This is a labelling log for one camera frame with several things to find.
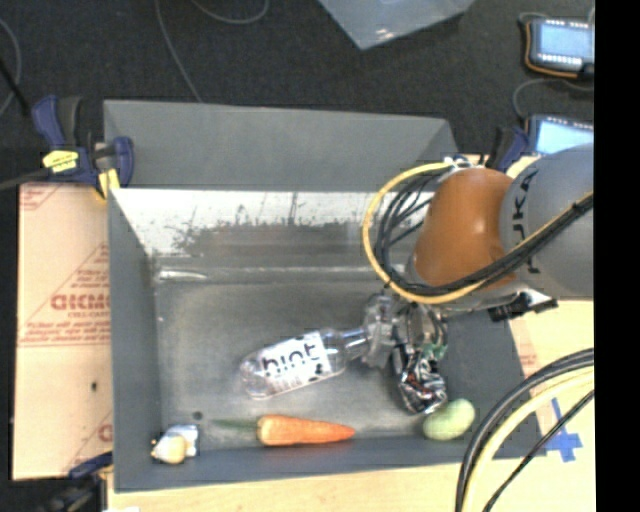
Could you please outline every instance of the blue clamp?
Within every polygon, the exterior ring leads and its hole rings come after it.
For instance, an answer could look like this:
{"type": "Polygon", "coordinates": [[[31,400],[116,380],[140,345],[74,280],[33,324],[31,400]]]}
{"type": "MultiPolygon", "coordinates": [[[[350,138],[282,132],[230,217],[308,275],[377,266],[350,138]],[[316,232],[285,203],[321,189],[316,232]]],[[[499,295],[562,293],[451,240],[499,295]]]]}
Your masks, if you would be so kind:
{"type": "Polygon", "coordinates": [[[109,184],[124,187],[131,181],[133,142],[129,137],[116,137],[110,145],[95,151],[78,145],[75,129],[80,101],[76,96],[58,99],[49,95],[31,109],[35,128],[49,145],[44,167],[49,171],[50,181],[86,183],[106,196],[109,184]],[[113,165],[99,168],[95,164],[109,156],[115,156],[113,165]]]}

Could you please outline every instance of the cable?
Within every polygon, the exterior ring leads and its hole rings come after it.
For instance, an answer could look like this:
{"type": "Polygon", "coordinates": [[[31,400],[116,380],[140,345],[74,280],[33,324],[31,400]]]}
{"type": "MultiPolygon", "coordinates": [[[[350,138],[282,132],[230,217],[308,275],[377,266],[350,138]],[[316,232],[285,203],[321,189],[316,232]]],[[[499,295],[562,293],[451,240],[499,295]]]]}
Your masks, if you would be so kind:
{"type": "Polygon", "coordinates": [[[524,419],[535,412],[541,405],[548,402],[553,396],[556,396],[568,389],[576,388],[583,385],[591,385],[594,383],[593,370],[589,373],[577,375],[571,379],[559,382],[534,396],[531,400],[522,405],[498,428],[495,434],[489,439],[489,442],[482,450],[475,468],[471,472],[469,479],[468,492],[462,501],[461,512],[470,512],[472,510],[474,498],[474,483],[478,475],[482,473],[485,467],[491,462],[491,459],[498,451],[504,440],[524,419]]]}
{"type": "Polygon", "coordinates": [[[386,226],[389,222],[391,222],[391,229],[397,225],[397,222],[393,220],[394,215],[400,214],[399,212],[408,200],[409,194],[413,191],[412,189],[418,187],[418,190],[421,191],[428,182],[420,181],[421,178],[418,178],[416,182],[405,185],[401,192],[391,201],[382,217],[375,249],[372,247],[369,233],[374,213],[377,211],[383,197],[401,182],[410,178],[420,177],[421,175],[425,175],[422,179],[429,178],[429,180],[434,177],[441,177],[445,170],[451,170],[452,167],[450,164],[442,162],[420,165],[400,173],[395,178],[389,180],[376,193],[364,216],[362,241],[369,263],[385,286],[388,286],[410,302],[441,304],[456,300],[480,287],[488,286],[498,281],[504,275],[522,265],[532,254],[537,253],[551,242],[559,232],[593,208],[593,191],[591,191],[579,201],[576,201],[566,208],[558,216],[539,227],[502,258],[486,267],[443,286],[408,283],[390,264],[388,257],[389,244],[384,243],[384,238],[390,236],[391,231],[386,226]]]}
{"type": "Polygon", "coordinates": [[[520,109],[520,107],[518,106],[518,96],[520,95],[520,93],[522,92],[523,89],[526,89],[527,87],[530,87],[531,85],[536,85],[539,83],[553,83],[553,82],[560,82],[563,85],[565,85],[566,87],[570,88],[570,89],[575,89],[577,91],[581,91],[581,92],[593,92],[594,88],[593,87],[581,87],[579,85],[576,85],[574,83],[571,83],[567,80],[564,80],[562,78],[534,78],[532,80],[528,80],[524,83],[521,83],[518,87],[516,87],[516,89],[513,91],[513,94],[511,95],[511,106],[514,110],[514,112],[516,113],[516,115],[518,116],[519,119],[521,120],[525,120],[528,116],[527,114],[525,114],[524,112],[522,112],[522,110],[520,109]]]}
{"type": "MultiPolygon", "coordinates": [[[[191,94],[193,94],[194,98],[198,101],[198,103],[204,103],[204,101],[202,100],[202,97],[200,96],[200,93],[196,89],[196,86],[193,84],[191,78],[189,77],[189,73],[187,73],[187,70],[182,64],[182,61],[180,60],[180,57],[178,56],[178,53],[176,52],[176,49],[173,46],[173,43],[171,42],[171,37],[167,32],[167,28],[165,27],[164,20],[162,17],[162,12],[160,9],[160,0],[154,0],[153,3],[155,7],[156,18],[158,20],[158,26],[160,27],[160,31],[162,32],[162,37],[164,38],[164,42],[167,48],[169,49],[169,53],[171,53],[171,57],[173,58],[173,61],[175,62],[176,66],[178,66],[178,70],[180,71],[180,74],[182,75],[182,78],[186,82],[187,86],[191,90],[191,94]]],[[[224,16],[220,16],[219,14],[216,14],[215,12],[212,12],[206,9],[196,0],[191,0],[191,3],[195,7],[200,9],[203,13],[205,13],[207,16],[215,20],[221,21],[223,23],[228,23],[230,25],[248,25],[250,23],[255,23],[256,21],[259,21],[267,14],[267,11],[269,10],[269,7],[270,7],[270,0],[265,0],[262,9],[255,16],[251,16],[249,18],[236,19],[236,18],[226,18],[224,16]]]]}
{"type": "Polygon", "coordinates": [[[592,366],[595,361],[594,356],[594,349],[591,348],[569,354],[553,361],[530,375],[493,406],[480,425],[475,429],[474,435],[467,445],[467,450],[462,459],[456,487],[456,512],[459,512],[462,508],[464,495],[469,485],[469,475],[473,470],[478,454],[484,448],[493,430],[503,417],[521,401],[522,397],[527,396],[530,390],[551,379],[592,366]]]}
{"type": "Polygon", "coordinates": [[[533,460],[533,457],[555,436],[558,431],[563,428],[569,421],[571,421],[586,405],[591,402],[595,396],[595,390],[589,391],[583,396],[573,407],[567,412],[558,422],[553,426],[549,432],[547,432],[531,450],[524,456],[518,467],[509,475],[509,477],[498,487],[493,493],[487,504],[482,509],[482,512],[491,512],[491,509],[496,504],[505,489],[515,480],[515,478],[522,472],[522,470],[533,460]]]}
{"type": "MultiPolygon", "coordinates": [[[[0,27],[2,27],[2,29],[6,32],[7,36],[9,36],[9,39],[11,40],[11,43],[13,44],[13,49],[16,56],[16,72],[13,81],[17,86],[20,84],[20,80],[22,78],[22,51],[20,50],[20,44],[18,43],[18,38],[11,30],[11,27],[9,27],[9,25],[7,25],[7,23],[2,19],[0,19],[0,27]]],[[[15,96],[16,93],[14,91],[9,92],[2,105],[0,105],[0,117],[2,117],[7,108],[9,108],[9,105],[11,104],[11,101],[15,96]]]]}
{"type": "Polygon", "coordinates": [[[182,78],[184,78],[184,81],[189,86],[189,89],[191,90],[191,93],[196,98],[198,103],[204,103],[202,101],[202,98],[200,97],[200,94],[198,93],[198,90],[196,89],[195,85],[193,85],[193,82],[191,81],[191,78],[189,78],[189,74],[187,73],[186,69],[184,69],[184,66],[182,65],[182,61],[180,60],[180,57],[178,57],[178,54],[176,53],[176,50],[173,47],[173,43],[171,42],[171,38],[169,37],[169,33],[167,32],[167,29],[164,26],[164,20],[162,19],[162,13],[160,12],[160,0],[153,0],[153,3],[154,3],[154,6],[155,6],[156,18],[158,19],[158,25],[160,27],[160,31],[162,32],[162,36],[164,37],[164,42],[167,45],[167,48],[169,49],[169,52],[171,53],[171,57],[173,57],[173,61],[176,63],[176,66],[178,66],[178,69],[180,70],[180,74],[182,75],[182,78]]]}
{"type": "Polygon", "coordinates": [[[254,16],[250,16],[248,18],[227,18],[226,16],[220,16],[219,14],[213,11],[209,11],[208,9],[204,8],[196,0],[191,0],[191,3],[195,5],[198,9],[200,9],[203,13],[205,13],[207,16],[213,18],[214,20],[221,21],[222,23],[228,23],[229,25],[249,25],[251,23],[255,23],[256,21],[259,21],[262,18],[264,18],[264,16],[269,11],[269,7],[270,7],[270,0],[264,0],[262,9],[260,10],[260,12],[258,12],[258,14],[254,16]]]}

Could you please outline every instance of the cardboard box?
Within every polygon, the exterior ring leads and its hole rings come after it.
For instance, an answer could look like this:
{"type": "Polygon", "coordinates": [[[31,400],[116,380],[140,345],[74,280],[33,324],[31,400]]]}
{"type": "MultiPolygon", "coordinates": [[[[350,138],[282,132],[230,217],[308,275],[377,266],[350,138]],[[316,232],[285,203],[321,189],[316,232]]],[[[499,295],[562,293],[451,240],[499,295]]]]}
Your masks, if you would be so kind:
{"type": "Polygon", "coordinates": [[[18,244],[12,476],[65,476],[112,446],[106,202],[23,185],[18,244]]]}

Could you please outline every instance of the electronic device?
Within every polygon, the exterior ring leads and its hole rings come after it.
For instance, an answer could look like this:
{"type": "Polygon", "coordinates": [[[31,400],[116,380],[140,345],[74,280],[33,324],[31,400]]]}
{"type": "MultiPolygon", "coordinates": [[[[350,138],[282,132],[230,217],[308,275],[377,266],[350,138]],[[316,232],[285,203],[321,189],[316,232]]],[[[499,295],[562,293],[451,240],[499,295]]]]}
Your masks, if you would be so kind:
{"type": "Polygon", "coordinates": [[[527,151],[540,155],[594,142],[592,123],[561,116],[532,115],[525,122],[525,130],[529,141],[527,151]]]}
{"type": "Polygon", "coordinates": [[[527,67],[565,78],[595,75],[595,25],[561,18],[534,18],[524,24],[527,67]]]}

